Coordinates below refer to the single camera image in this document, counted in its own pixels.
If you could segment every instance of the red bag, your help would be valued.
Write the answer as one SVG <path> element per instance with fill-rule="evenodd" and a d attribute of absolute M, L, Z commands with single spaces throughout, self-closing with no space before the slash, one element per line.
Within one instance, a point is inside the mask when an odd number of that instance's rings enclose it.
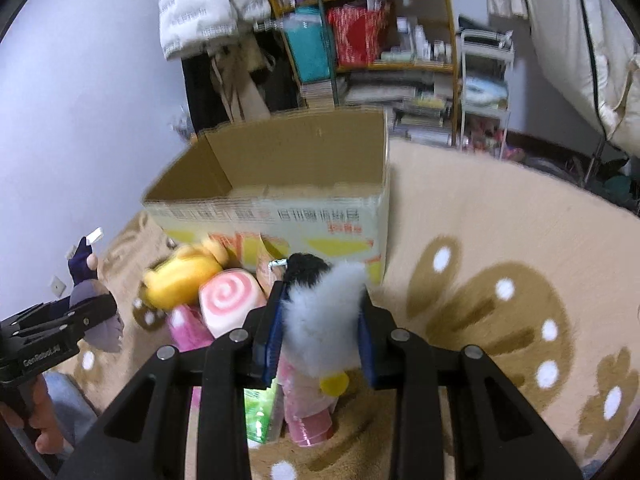
<path fill-rule="evenodd" d="M 365 66 L 382 52 L 382 32 L 386 29 L 388 9 L 334 7 L 329 23 L 334 28 L 339 66 Z"/>

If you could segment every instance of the finger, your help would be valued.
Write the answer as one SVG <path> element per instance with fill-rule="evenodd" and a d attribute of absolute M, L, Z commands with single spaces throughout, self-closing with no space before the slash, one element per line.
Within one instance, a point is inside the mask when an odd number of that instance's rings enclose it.
<path fill-rule="evenodd" d="M 33 407 L 33 414 L 29 418 L 29 425 L 38 430 L 55 428 L 58 425 L 56 422 L 56 413 L 53 410 L 53 402 L 50 397 L 47 397 L 43 402 Z"/>
<path fill-rule="evenodd" d="M 40 436 L 36 440 L 36 450 L 40 454 L 56 454 L 62 453 L 63 438 L 58 428 L 47 428 L 42 430 Z"/>
<path fill-rule="evenodd" d="M 23 428 L 24 421 L 9 408 L 4 402 L 0 402 L 0 415 L 11 428 Z"/>
<path fill-rule="evenodd" d="M 47 388 L 47 383 L 44 380 L 42 375 L 39 375 L 36 378 L 35 383 L 33 384 L 33 402 L 35 404 L 40 404 L 45 399 L 49 397 L 49 389 Z"/>

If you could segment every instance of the rug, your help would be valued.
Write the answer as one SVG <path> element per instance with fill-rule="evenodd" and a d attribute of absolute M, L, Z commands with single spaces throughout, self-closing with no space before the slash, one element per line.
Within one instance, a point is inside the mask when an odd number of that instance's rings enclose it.
<path fill-rule="evenodd" d="M 597 468 L 640 408 L 638 219 L 552 177 L 483 156 L 393 140 L 390 161 L 388 263 L 382 286 L 370 291 L 374 304 L 434 345 L 480 345 L 580 467 Z M 170 342 L 164 327 L 146 332 L 131 314 L 143 269 L 168 252 L 166 236 L 141 212 L 101 259 L 100 276 L 126 324 L 124 351 L 104 354 L 83 342 L 59 367 L 98 410 Z M 310 449 L 286 436 L 253 446 L 254 480 L 388 478 L 393 406 L 392 392 L 373 392 L 351 373 L 334 436 Z M 197 414 L 190 420 L 192 479 Z"/>

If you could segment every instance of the stack of books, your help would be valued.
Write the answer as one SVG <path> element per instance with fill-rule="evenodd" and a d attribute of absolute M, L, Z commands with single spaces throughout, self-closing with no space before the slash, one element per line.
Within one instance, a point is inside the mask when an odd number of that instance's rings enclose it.
<path fill-rule="evenodd" d="M 344 97 L 348 105 L 394 104 L 414 99 L 414 86 L 400 84 L 354 84 Z"/>
<path fill-rule="evenodd" d="M 336 80 L 338 89 L 338 97 L 340 102 L 347 91 L 347 81 L 343 77 Z M 300 95 L 306 101 L 309 108 L 327 108 L 334 106 L 334 95 L 331 90 L 331 81 L 317 81 L 315 83 L 306 83 L 300 87 Z"/>
<path fill-rule="evenodd" d="M 394 107 L 392 134 L 416 142 L 450 146 L 452 101 L 423 93 Z"/>

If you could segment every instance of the hanging jacket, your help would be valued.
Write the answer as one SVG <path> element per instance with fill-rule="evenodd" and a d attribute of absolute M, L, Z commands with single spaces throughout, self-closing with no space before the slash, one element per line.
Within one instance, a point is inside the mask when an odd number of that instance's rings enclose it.
<path fill-rule="evenodd" d="M 187 58 L 237 43 L 254 22 L 271 15 L 268 0 L 160 0 L 165 59 Z"/>

